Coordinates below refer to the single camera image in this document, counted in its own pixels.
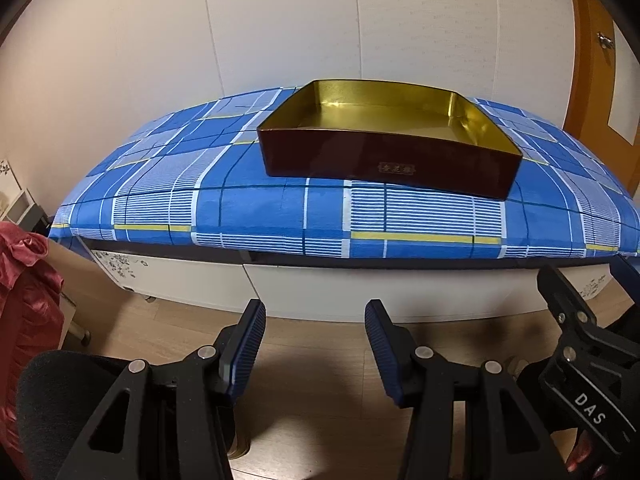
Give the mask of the operator hand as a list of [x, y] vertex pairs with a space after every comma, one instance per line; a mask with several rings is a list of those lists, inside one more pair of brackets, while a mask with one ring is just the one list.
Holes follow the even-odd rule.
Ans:
[[588, 431], [579, 435], [565, 465], [573, 479], [597, 479], [608, 472], [594, 450]]

